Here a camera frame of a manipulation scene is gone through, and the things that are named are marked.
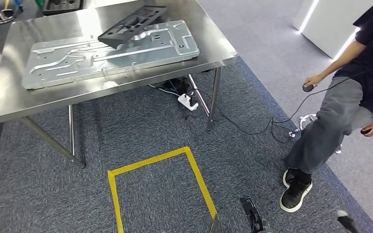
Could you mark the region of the person's right hand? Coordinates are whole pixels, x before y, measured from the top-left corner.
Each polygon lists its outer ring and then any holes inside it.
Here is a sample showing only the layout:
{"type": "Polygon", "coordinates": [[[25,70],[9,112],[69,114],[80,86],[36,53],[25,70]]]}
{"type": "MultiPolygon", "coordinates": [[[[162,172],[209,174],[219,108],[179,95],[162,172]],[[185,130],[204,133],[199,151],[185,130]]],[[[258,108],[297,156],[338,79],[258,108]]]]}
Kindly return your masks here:
{"type": "Polygon", "coordinates": [[[313,75],[313,76],[307,77],[304,84],[303,84],[303,87],[308,87],[310,85],[315,85],[315,84],[319,83],[321,80],[322,80],[321,75],[313,75]]]}

